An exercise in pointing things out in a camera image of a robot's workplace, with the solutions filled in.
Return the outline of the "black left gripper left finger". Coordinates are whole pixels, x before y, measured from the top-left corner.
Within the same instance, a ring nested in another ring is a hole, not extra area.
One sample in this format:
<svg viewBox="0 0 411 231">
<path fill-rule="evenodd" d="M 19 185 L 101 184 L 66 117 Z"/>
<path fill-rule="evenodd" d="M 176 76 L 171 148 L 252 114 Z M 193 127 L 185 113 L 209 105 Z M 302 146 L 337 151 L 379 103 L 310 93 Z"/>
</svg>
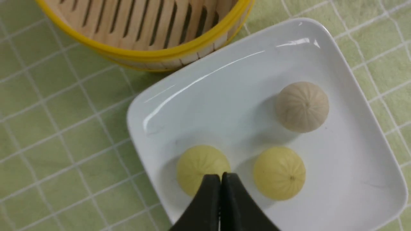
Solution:
<svg viewBox="0 0 411 231">
<path fill-rule="evenodd" d="M 218 175 L 204 175 L 191 203 L 170 231 L 219 230 L 220 186 Z"/>
</svg>

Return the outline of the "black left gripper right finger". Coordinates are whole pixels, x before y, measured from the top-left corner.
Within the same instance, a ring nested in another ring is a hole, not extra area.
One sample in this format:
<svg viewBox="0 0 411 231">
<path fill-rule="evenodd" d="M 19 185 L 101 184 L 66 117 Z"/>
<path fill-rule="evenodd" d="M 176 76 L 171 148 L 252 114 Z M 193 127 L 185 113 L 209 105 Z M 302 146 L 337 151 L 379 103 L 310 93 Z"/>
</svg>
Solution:
<svg viewBox="0 0 411 231">
<path fill-rule="evenodd" d="M 221 231 L 279 231 L 252 199 L 237 174 L 223 174 L 220 193 Z"/>
</svg>

